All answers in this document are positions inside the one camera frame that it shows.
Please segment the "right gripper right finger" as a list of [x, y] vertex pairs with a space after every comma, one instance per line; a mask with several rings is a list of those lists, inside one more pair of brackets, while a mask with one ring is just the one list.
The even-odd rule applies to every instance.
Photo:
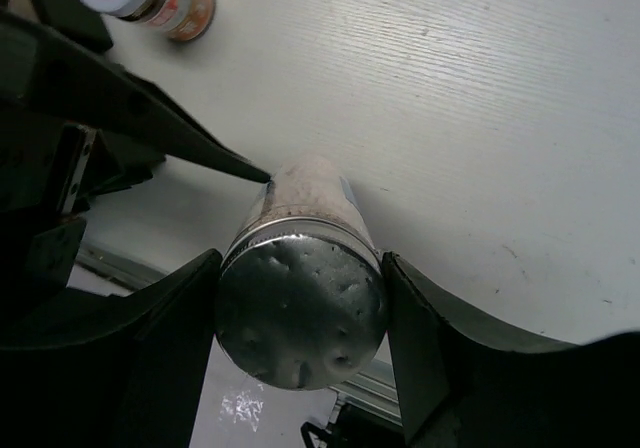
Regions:
[[573, 345], [497, 319], [388, 252], [388, 338], [410, 447], [635, 447], [639, 336]]

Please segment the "blue-label silver-lid shaker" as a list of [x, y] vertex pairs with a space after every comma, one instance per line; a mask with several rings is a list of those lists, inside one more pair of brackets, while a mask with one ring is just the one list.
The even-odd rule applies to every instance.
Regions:
[[262, 188], [223, 259], [214, 308], [224, 352], [277, 388], [324, 389], [374, 358], [388, 323], [380, 257], [331, 161], [302, 156]]

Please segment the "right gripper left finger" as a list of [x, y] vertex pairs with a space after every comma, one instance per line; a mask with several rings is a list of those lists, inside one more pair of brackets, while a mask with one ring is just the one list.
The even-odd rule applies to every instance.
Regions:
[[1, 329], [5, 447], [186, 447], [221, 256], [128, 296], [65, 288]]

